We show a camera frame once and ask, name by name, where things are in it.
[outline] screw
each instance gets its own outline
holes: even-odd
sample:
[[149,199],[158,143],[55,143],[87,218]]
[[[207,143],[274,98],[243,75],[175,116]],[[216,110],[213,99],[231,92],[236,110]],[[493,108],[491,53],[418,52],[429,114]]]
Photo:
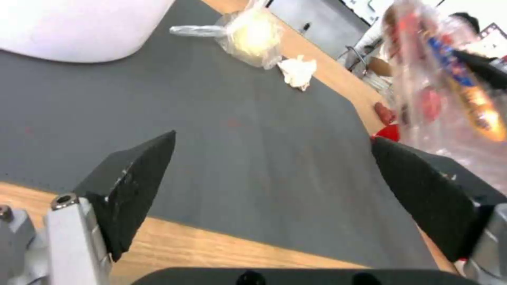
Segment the screw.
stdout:
[[0,220],[10,223],[13,219],[11,208],[7,205],[0,205]]
[[62,194],[51,201],[51,209],[56,211],[74,204],[79,204],[79,198],[74,193]]

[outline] red object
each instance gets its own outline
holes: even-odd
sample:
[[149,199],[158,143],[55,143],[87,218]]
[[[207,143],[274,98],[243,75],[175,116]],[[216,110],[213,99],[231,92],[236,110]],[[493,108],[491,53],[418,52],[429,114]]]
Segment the red object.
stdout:
[[398,124],[389,125],[381,129],[378,133],[372,135],[372,137],[376,136],[388,138],[393,141],[400,141],[400,131],[398,130]]
[[379,116],[380,121],[382,121],[382,123],[386,126],[394,122],[396,119],[394,112],[386,108],[386,106],[384,106],[381,102],[375,103],[375,105],[373,105],[373,109],[377,113],[377,116]]
[[426,87],[421,91],[420,98],[424,118],[429,122],[433,122],[442,110],[440,95],[432,87]]

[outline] white wall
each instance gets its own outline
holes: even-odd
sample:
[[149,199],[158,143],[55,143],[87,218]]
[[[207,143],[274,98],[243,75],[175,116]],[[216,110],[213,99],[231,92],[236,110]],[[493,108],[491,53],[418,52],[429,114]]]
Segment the white wall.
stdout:
[[506,6],[505,0],[444,0],[438,10],[444,15],[467,12],[479,20],[481,30],[494,22],[507,32]]

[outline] black knob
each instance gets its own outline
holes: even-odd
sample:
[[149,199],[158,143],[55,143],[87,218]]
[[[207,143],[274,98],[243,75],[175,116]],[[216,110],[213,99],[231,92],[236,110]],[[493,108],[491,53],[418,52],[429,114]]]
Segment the black knob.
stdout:
[[247,271],[239,276],[236,285],[266,285],[266,279],[255,271]]

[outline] white bowl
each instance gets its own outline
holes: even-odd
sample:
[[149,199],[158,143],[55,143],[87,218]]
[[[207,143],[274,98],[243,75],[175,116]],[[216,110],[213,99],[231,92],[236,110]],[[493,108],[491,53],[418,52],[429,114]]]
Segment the white bowl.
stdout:
[[175,0],[0,0],[0,49],[66,62],[138,51]]

